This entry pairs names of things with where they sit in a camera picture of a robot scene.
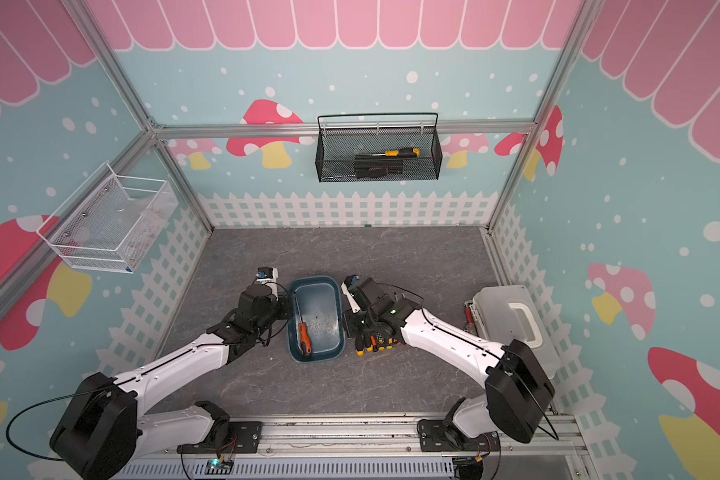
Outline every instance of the blue plastic tray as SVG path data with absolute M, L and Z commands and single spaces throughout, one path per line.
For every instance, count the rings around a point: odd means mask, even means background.
M 291 319 L 288 321 L 288 348 L 297 362 L 330 360 L 344 351 L 342 303 L 338 284 L 329 276 L 312 276 L 294 280 L 291 293 Z M 298 348 L 298 323 L 304 320 L 312 342 L 312 357 L 304 358 Z

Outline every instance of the screwdriver handle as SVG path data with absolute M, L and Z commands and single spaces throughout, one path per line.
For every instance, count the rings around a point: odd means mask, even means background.
M 298 324 L 298 336 L 300 338 L 299 347 L 302 350 L 302 356 L 308 359 L 312 356 L 312 343 L 309 341 L 306 323 L 300 322 Z

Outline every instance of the white wire mesh basket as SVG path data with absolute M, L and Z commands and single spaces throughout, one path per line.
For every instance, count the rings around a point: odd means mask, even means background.
M 106 163 L 88 178 L 38 235 L 72 268 L 132 274 L 179 206 L 176 195 L 167 180 L 117 175 Z M 101 181 L 75 204 L 94 178 Z M 60 211 L 71 213 L 54 225 Z

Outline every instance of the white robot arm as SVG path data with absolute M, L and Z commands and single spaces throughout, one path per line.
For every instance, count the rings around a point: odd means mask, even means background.
M 51 448 L 85 480 L 105 480 L 131 459 L 164 448 L 224 446 L 231 436 L 229 416 L 210 402 L 144 414 L 193 379 L 231 363 L 258 342 L 268 343 L 264 333 L 271 333 L 272 323 L 290 317 L 287 293 L 277 295 L 276 275 L 274 269 L 259 269 L 238 308 L 184 347 L 115 378 L 96 373 L 83 380 L 51 436 Z M 422 348 L 486 388 L 485 396 L 454 406 L 456 436 L 475 438 L 500 429 L 520 442 L 530 440 L 542 416 L 537 409 L 549 405 L 554 389 L 525 344 L 505 346 L 472 336 L 410 299 L 394 302 L 373 279 L 348 277 L 342 292 L 351 306 L 345 314 L 347 334 L 355 336 L 359 350 L 370 336 L 383 344 Z

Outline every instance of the gray marble floor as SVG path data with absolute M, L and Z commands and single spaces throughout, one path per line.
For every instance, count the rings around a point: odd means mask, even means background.
M 163 353 L 219 322 L 259 266 L 277 267 L 284 285 L 314 275 L 337 282 L 349 274 L 372 276 L 422 294 L 433 314 L 460 327 L 466 323 L 464 301 L 498 284 L 476 227 L 216 230 Z M 194 380 L 152 412 L 197 400 L 211 400 L 232 416 L 442 412 L 460 396 L 483 391 L 466 374 L 408 346 L 358 357 L 348 342 L 334 360 L 299 364 L 288 352 L 287 336 L 284 330 L 269 347 L 256 346 Z

